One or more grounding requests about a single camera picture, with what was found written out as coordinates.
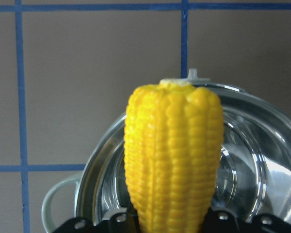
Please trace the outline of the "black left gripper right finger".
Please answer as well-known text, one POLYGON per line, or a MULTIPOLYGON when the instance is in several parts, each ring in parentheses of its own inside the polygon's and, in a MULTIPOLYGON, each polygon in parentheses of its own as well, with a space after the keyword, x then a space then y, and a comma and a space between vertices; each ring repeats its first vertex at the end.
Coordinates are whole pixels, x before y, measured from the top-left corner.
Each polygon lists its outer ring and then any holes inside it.
POLYGON ((271 215, 256 215, 250 222, 242 221, 224 210, 209 209, 203 226, 204 233, 291 233, 291 224, 271 215))

